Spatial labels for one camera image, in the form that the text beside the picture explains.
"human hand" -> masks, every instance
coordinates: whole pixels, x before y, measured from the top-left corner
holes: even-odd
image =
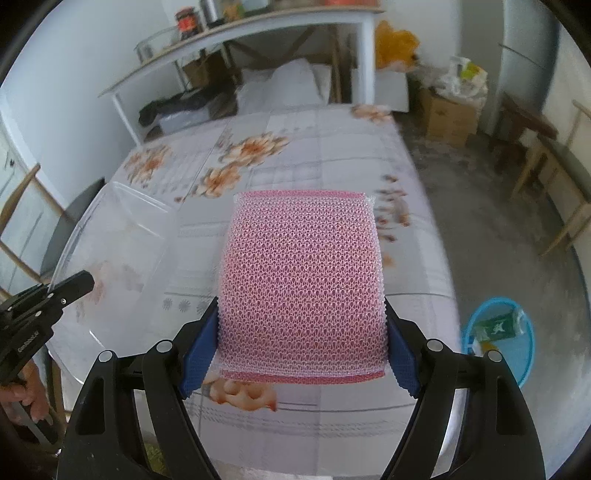
[[[0,404],[2,404],[11,422],[20,423],[20,416],[11,406],[12,402],[22,402],[23,406],[31,406],[31,419],[36,423],[49,414],[49,402],[45,394],[45,387],[41,383],[39,370],[33,360],[30,360],[21,370],[25,384],[10,384],[0,386]]]

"mesh scrubber sponge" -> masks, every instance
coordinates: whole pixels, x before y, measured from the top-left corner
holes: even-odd
[[[235,197],[220,276],[225,378],[336,384],[384,374],[373,206],[362,193],[323,190]]]

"plastic bag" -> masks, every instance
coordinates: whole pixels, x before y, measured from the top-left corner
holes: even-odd
[[[418,62],[409,77],[418,80],[422,88],[431,88],[437,83],[439,78],[447,73],[447,70],[445,67],[434,67]]]
[[[408,30],[394,30],[382,20],[375,29],[375,66],[389,67],[396,72],[409,72],[416,61],[415,50],[419,39]]]
[[[451,57],[448,72],[435,82],[435,91],[452,102],[473,106],[480,115],[488,96],[487,77],[470,59]]]

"bed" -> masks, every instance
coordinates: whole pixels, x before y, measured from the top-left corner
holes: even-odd
[[[426,337],[459,349],[446,254],[415,165],[386,109],[329,105],[208,122],[133,150],[113,180],[173,206],[178,214],[178,265],[154,312],[161,336],[146,337],[146,349],[204,312],[217,294],[233,195],[265,189],[373,196],[389,302]],[[70,374],[84,380],[100,347],[82,338],[73,346],[69,325],[64,314],[50,349]],[[391,372],[351,385],[261,388],[267,400],[246,408],[226,395],[213,366],[203,388],[186,401],[212,459],[299,475],[379,475],[415,403]],[[456,398],[444,448],[459,424],[461,403]],[[142,418],[141,398],[138,410]],[[149,435],[150,427],[142,428]]]

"white wall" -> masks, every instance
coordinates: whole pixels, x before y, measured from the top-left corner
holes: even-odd
[[[573,124],[575,108],[572,100],[578,100],[591,108],[591,67],[585,60],[564,27],[560,28],[560,40],[556,60],[556,70],[544,105],[544,115],[558,128],[558,140],[565,142]],[[591,171],[591,121],[583,117],[579,133],[575,137],[572,151],[577,158]],[[542,181],[548,178],[549,172],[543,171]],[[549,194],[563,219],[567,219],[576,206],[576,199],[559,177],[550,187]],[[575,242],[574,247],[579,257],[580,266],[587,284],[591,286],[591,230],[587,231]],[[550,476],[568,457],[584,435],[589,422],[589,373],[583,367],[583,361],[573,360],[573,366],[581,375],[577,388],[569,392],[571,400],[570,414],[562,419],[560,428],[553,435],[553,444],[545,445],[551,457],[545,458],[546,473]]]
[[[134,47],[168,27],[160,0],[64,0],[37,28],[0,87],[0,113],[25,163],[61,203],[107,179],[134,146],[108,97],[138,65]],[[121,92],[131,118],[178,92],[171,67]]]
[[[423,62],[445,67],[460,52],[459,0],[382,0],[384,18],[397,30],[410,30],[421,41]]]

